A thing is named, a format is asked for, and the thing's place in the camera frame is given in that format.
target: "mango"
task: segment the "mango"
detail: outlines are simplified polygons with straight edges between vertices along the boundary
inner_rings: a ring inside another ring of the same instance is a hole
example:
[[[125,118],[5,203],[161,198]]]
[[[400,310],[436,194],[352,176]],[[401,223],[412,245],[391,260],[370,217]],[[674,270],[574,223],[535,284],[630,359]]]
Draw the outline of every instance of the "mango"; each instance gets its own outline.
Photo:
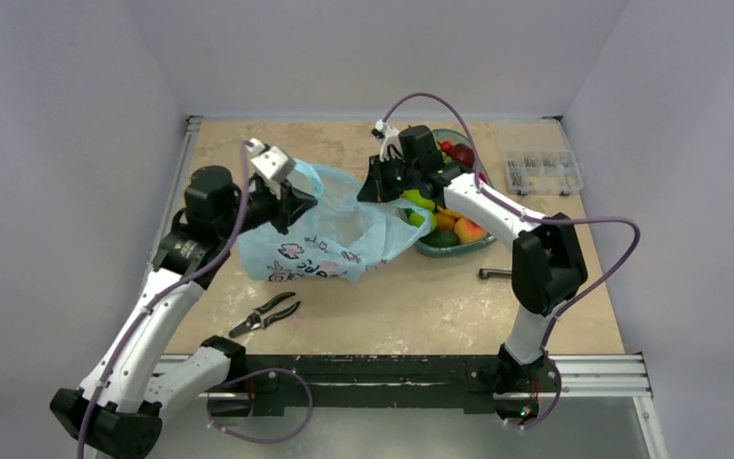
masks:
[[[438,227],[438,222],[435,220],[435,214],[432,213],[432,211],[429,209],[425,209],[424,211],[429,213],[429,221],[431,222],[431,224],[429,225],[429,232],[432,232]],[[419,213],[417,213],[416,211],[412,209],[408,209],[407,217],[409,218],[409,223],[411,225],[415,225],[418,228],[420,228],[421,225],[426,223],[426,217],[424,217],[423,215],[420,215]]]
[[[461,218],[454,224],[454,232],[460,238],[461,244],[471,244],[487,236],[484,229],[467,218]]]
[[[415,206],[425,208],[432,212],[435,211],[435,202],[421,196],[421,192],[416,189],[407,189],[401,196]]]
[[[452,231],[454,229],[454,224],[457,223],[456,218],[442,212],[435,214],[435,220],[438,224],[438,230]]]
[[[449,210],[440,206],[438,206],[438,212],[444,213],[455,220],[460,220],[461,218],[464,218],[461,214],[455,212],[454,210]]]

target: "bowl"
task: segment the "bowl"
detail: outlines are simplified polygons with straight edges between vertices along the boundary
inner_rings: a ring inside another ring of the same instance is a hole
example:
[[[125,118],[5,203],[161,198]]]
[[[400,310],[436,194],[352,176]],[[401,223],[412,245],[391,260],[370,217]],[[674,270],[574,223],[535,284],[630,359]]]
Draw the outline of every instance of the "bowl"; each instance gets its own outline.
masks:
[[[435,136],[435,141],[437,142],[452,142],[453,144],[457,143],[463,143],[468,145],[468,139],[460,132],[453,131],[451,129],[433,129],[432,134]],[[490,178],[488,177],[488,172],[482,168],[480,169],[483,171],[483,173],[486,175],[487,184],[489,186],[493,186],[491,183]],[[409,222],[409,220],[406,218],[406,212],[403,210],[400,211],[400,218],[403,219],[405,222]],[[419,251],[420,253],[430,256],[433,258],[444,258],[447,256],[462,256],[467,255],[469,253],[473,253],[475,251],[480,251],[487,247],[489,244],[493,243],[496,240],[496,238],[492,235],[487,235],[485,238],[480,239],[479,241],[472,242],[470,244],[463,244],[460,246],[454,246],[454,247],[432,247],[427,245],[426,243],[422,241],[415,241],[415,249]]]

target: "red apple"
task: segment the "red apple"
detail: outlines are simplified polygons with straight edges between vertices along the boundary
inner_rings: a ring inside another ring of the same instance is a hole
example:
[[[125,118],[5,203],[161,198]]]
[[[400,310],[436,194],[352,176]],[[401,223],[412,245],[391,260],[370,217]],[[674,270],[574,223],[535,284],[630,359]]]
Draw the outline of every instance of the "red apple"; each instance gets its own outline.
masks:
[[[468,167],[474,167],[474,151],[464,143],[458,143],[446,152],[449,158],[459,161]]]

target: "plastic bag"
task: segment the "plastic bag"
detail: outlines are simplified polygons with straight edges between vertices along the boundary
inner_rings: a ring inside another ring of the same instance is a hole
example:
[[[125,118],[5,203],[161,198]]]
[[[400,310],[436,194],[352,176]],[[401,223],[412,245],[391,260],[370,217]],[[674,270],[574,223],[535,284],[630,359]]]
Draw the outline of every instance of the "plastic bag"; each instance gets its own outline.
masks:
[[[326,165],[297,160],[289,180],[318,204],[294,222],[288,234],[263,225],[238,236],[241,262],[254,280],[285,282],[316,276],[355,282],[411,247],[432,225],[430,212],[405,199],[358,202],[361,184]],[[399,208],[415,209],[426,221],[420,227],[409,225],[400,219]]]

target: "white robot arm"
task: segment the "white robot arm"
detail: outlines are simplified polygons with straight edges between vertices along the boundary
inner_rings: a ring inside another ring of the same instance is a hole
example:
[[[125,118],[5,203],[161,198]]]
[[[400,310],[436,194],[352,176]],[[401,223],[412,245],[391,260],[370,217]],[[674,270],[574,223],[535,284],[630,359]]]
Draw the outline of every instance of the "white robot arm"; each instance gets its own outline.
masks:
[[[536,224],[523,216],[546,222],[568,217],[549,217],[525,208],[489,186],[481,192],[468,166],[443,162],[426,126],[411,126],[399,132],[379,121],[372,133],[382,150],[370,158],[359,201],[389,202],[398,199],[404,190],[416,188],[424,198],[464,215],[511,250],[511,282],[520,307],[513,330],[500,349],[497,390],[502,393],[521,385],[528,373],[544,364],[543,341],[553,313],[575,296],[588,277],[572,226]],[[388,145],[400,145],[400,155],[385,152],[392,148]]]
[[[248,141],[247,148],[256,173],[245,184],[253,189],[241,230],[271,223],[286,233],[316,200],[291,186],[292,157],[256,139]],[[230,375],[230,370],[245,367],[239,361],[233,365],[236,359],[245,358],[245,349],[221,337],[207,339],[187,361],[166,374],[153,375],[179,323],[226,261],[228,253],[223,249],[241,199],[240,188],[223,167],[204,167],[192,175],[184,192],[185,207],[176,213],[171,231],[160,242],[153,270],[117,338],[78,389],[61,388],[50,403],[54,416],[73,438],[78,437],[90,412],[87,445],[113,457],[144,457],[164,422],[201,392],[241,376]],[[222,257],[221,262],[210,269],[217,256]],[[193,277],[150,304],[165,289]],[[107,367],[111,371],[106,377]]]

